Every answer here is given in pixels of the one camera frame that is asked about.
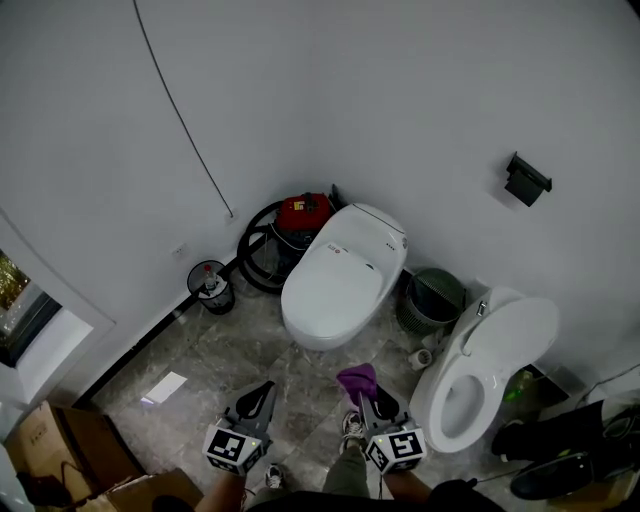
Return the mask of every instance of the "toilet paper holder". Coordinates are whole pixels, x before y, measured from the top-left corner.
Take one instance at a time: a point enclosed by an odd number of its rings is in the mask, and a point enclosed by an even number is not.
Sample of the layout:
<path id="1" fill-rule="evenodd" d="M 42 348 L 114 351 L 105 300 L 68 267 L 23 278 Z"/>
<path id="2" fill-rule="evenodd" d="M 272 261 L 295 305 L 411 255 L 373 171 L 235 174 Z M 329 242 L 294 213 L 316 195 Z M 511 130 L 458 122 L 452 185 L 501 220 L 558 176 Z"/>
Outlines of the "toilet paper holder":
<path id="1" fill-rule="evenodd" d="M 527 206 L 531 206 L 543 190 L 551 192 L 551 178 L 547 178 L 518 156 L 516 151 L 507 166 L 509 179 L 504 187 Z"/>

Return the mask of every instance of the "green trash can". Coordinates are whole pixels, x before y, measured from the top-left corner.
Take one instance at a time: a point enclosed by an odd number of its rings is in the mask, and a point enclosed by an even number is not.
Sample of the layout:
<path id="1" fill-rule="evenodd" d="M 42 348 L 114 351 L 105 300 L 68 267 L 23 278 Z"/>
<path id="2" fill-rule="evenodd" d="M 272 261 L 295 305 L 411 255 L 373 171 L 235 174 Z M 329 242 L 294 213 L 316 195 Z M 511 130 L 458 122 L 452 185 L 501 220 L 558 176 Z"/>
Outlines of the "green trash can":
<path id="1" fill-rule="evenodd" d="M 460 318 L 464 300 L 464 286 L 449 272 L 439 268 L 420 270 L 400 294 L 398 323 L 411 334 L 427 336 Z"/>

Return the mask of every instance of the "toilet lid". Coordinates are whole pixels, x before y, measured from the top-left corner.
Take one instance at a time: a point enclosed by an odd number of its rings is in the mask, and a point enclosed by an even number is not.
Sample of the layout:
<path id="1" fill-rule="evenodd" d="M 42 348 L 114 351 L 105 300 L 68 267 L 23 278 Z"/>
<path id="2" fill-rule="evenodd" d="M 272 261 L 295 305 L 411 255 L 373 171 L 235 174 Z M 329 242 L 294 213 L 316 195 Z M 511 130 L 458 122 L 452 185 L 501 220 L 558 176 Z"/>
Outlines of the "toilet lid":
<path id="1" fill-rule="evenodd" d="M 510 302 L 482 320 L 462 348 L 502 367 L 522 368 L 536 361 L 558 335 L 559 312 L 549 299 Z"/>
<path id="2" fill-rule="evenodd" d="M 364 258 L 327 243 L 306 254 L 287 278 L 282 311 L 310 336 L 339 336 L 373 311 L 382 281 L 380 271 Z"/>

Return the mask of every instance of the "person's arm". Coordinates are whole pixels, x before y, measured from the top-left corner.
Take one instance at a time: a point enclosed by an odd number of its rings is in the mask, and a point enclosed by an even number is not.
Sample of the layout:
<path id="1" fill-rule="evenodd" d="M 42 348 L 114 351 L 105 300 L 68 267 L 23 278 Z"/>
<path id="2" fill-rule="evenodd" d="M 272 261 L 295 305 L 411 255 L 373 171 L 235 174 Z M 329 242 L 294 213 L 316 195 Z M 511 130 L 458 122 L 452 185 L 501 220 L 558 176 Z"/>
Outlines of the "person's arm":
<path id="1" fill-rule="evenodd" d="M 240 512 L 246 478 L 224 471 L 195 512 Z"/>
<path id="2" fill-rule="evenodd" d="M 411 471 L 387 473 L 384 475 L 384 483 L 387 484 L 393 499 L 397 501 L 426 503 L 431 494 L 431 489 Z"/>

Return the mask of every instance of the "pants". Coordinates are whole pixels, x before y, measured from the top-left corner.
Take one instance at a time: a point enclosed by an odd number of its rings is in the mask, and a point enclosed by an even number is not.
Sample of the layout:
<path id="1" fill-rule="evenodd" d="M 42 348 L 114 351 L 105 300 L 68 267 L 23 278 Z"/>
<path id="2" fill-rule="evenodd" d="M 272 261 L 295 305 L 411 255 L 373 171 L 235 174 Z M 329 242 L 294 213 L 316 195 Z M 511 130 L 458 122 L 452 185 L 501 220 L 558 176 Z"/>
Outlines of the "pants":
<path id="1" fill-rule="evenodd" d="M 264 487 L 258 491 L 248 508 L 260 503 L 276 500 L 286 496 L 288 489 L 269 489 Z M 369 498 L 367 487 L 367 465 L 364 456 L 357 446 L 347 448 L 329 470 L 322 492 L 342 496 Z"/>

